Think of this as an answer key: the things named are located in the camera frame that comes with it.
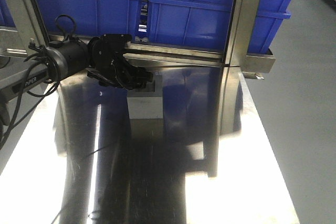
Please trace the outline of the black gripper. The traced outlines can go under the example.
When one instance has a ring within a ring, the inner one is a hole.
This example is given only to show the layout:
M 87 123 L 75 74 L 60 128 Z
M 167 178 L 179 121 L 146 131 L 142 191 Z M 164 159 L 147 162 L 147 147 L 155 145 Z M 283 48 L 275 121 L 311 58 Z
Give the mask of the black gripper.
M 123 54 L 125 45 L 132 40 L 129 34 L 104 34 L 89 41 L 90 67 L 88 77 L 95 78 L 107 87 L 124 87 L 127 90 L 145 89 L 153 73 L 143 67 L 131 66 Z

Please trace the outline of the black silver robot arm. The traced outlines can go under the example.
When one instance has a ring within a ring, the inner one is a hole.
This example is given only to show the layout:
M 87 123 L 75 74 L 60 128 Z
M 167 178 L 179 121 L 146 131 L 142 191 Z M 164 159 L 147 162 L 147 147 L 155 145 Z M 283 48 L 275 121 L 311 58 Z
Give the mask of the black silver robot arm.
M 10 124 L 7 103 L 20 92 L 27 92 L 47 80 L 64 80 L 84 69 L 102 85 L 144 89 L 152 82 L 153 74 L 124 58 L 125 47 L 131 40 L 129 34 L 104 34 L 88 43 L 72 37 L 52 41 L 48 47 L 30 44 L 36 52 L 34 55 L 1 69 L 1 125 Z

